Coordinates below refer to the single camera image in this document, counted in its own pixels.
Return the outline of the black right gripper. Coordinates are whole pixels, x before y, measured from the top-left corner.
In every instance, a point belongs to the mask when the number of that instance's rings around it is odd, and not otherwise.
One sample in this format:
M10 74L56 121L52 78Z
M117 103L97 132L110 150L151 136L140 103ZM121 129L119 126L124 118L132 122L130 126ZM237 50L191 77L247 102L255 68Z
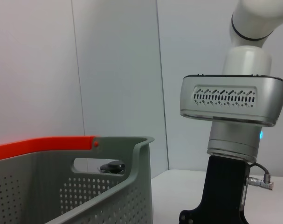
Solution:
M197 208L183 210L180 224L246 224L244 203L250 166L242 160L210 156L202 199Z

